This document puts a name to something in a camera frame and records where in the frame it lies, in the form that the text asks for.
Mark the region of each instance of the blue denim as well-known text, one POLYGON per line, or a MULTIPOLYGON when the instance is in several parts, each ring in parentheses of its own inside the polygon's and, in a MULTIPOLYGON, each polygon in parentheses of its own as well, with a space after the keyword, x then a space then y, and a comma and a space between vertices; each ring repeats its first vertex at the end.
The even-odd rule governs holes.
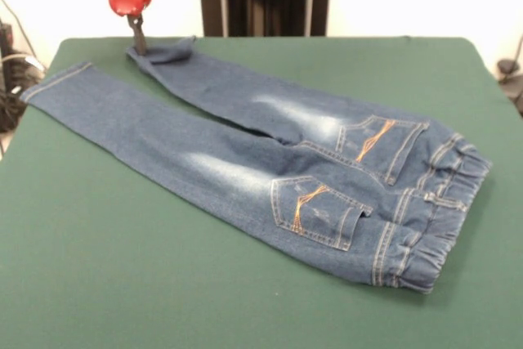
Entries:
POLYGON ((430 293, 490 162, 428 117, 193 50, 128 55, 187 114, 82 63, 22 99, 129 167, 323 271, 430 293))

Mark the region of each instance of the jeans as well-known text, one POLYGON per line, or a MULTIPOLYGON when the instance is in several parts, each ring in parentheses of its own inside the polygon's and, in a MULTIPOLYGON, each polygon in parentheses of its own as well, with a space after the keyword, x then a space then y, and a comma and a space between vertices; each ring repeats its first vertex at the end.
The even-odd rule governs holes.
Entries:
POLYGON ((343 279, 430 293, 490 169, 442 123, 198 53, 128 55, 188 114, 82 63, 22 99, 223 221, 343 279))

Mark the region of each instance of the cuffed waistband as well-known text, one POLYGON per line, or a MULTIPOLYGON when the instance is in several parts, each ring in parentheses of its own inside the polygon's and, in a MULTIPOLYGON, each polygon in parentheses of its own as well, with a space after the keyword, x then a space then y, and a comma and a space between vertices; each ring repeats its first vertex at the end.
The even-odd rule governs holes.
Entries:
POLYGON ((380 271, 374 269, 375 284, 422 293, 432 291, 491 168, 491 163, 461 136, 454 136, 452 145, 437 162, 431 163, 423 190, 416 190, 421 198, 412 199, 412 205, 405 208, 405 215, 410 216, 405 220, 418 220, 416 230, 413 227, 397 230, 400 226, 395 223, 387 228, 388 239, 383 243, 389 246, 377 251, 377 257, 382 255, 384 267, 380 271), (424 230, 419 227, 421 221, 424 230))

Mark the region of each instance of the pocket stitching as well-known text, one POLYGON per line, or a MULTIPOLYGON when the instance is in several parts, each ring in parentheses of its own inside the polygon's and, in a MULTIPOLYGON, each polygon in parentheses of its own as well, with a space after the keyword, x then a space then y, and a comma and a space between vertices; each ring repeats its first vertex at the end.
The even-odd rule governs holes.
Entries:
POLYGON ((403 151, 405 151, 406 146, 413 139, 413 136, 418 134, 418 133, 421 133, 422 131, 427 130, 428 126, 429 126, 428 122, 418 123, 418 122, 414 122, 414 121, 410 121, 410 120, 398 120, 398 119, 392 119, 392 118, 384 118, 382 116, 376 116, 376 115, 372 114, 372 115, 370 115, 367 119, 365 119, 362 122, 359 122, 359 123, 353 124, 353 125, 349 125, 349 126, 344 125, 344 126, 340 127, 340 132, 339 132, 339 135, 338 135, 338 138, 337 138, 337 144, 336 144, 336 148, 335 148, 335 153, 339 154, 340 157, 333 157, 333 158, 334 159, 338 159, 338 160, 349 161, 349 162, 351 162, 350 166, 356 167, 358 169, 362 169, 364 172, 367 172, 367 173, 372 173, 375 176, 378 176, 378 177, 382 178, 389 185, 391 183, 394 184, 394 182, 396 182, 396 177, 391 176, 391 172, 392 172, 392 170, 393 170, 393 168, 394 168, 394 166, 396 164, 397 159, 400 157, 400 154, 403 151), (372 171, 370 169, 362 168, 364 165, 359 164, 354 159, 348 159, 348 158, 342 156, 343 146, 345 145, 345 140, 346 140, 346 131, 347 130, 357 130, 358 128, 362 128, 364 125, 367 125, 367 124, 371 123, 375 119, 393 120, 395 122, 395 125, 398 125, 400 127, 402 127, 402 126, 403 127, 404 126, 411 127, 413 125, 416 125, 416 127, 413 128, 411 133, 405 138, 404 143, 402 144, 402 146, 396 151, 394 159, 392 160, 391 164, 389 165, 389 167, 388 167, 388 169, 387 169, 387 171, 385 173, 380 173, 380 172, 372 171))
POLYGON ((281 217, 281 211, 279 209, 281 201, 280 201, 280 196, 279 196, 278 185, 297 184, 297 183, 303 182, 303 181, 315 181, 315 182, 319 183, 320 185, 325 186, 329 190, 329 192, 332 193, 334 196, 336 196, 338 199, 348 203, 349 207, 348 207, 345 215, 343 216, 342 222, 339 226, 339 237, 337 239, 331 239, 327 236, 321 235, 319 233, 316 233, 312 230, 308 230, 305 228, 303 229, 304 235, 302 235, 302 237, 305 237, 307 239, 312 239, 314 241, 317 241, 320 244, 328 245, 329 247, 332 247, 332 248, 342 249, 343 251, 348 251, 349 247, 351 246, 351 242, 344 242, 344 243, 340 244, 341 239, 342 239, 342 230, 343 230, 343 227, 345 226, 346 218, 348 217, 349 213, 351 212, 351 210, 354 207, 360 209, 363 213, 365 213, 367 215, 369 215, 373 211, 373 208, 371 208, 370 206, 367 206, 365 204, 362 204, 360 202, 357 202, 356 200, 350 198, 349 196, 347 196, 337 190, 334 190, 333 188, 325 185, 323 182, 319 181, 318 179, 316 179, 313 176, 295 177, 295 178, 287 178, 287 179, 274 179, 272 181, 271 186, 270 186, 270 203, 272 205, 273 218, 275 220, 276 225, 278 227, 281 227, 281 228, 284 228, 286 230, 293 232, 295 235, 299 235, 298 233, 296 233, 296 231, 292 230, 292 224, 286 222, 281 217))

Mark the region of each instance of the green table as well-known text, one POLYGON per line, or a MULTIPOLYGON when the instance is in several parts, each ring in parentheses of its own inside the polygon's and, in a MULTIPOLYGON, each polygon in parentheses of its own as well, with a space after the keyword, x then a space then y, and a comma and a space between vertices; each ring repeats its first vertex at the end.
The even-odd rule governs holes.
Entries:
MULTIPOLYGON (((125 38, 64 42, 183 105, 125 38)), ((0 347, 516 348, 523 342, 523 122, 454 38, 204 38, 200 51, 434 116, 494 162, 436 289, 351 284, 203 213, 35 108, 0 163, 0 347)))

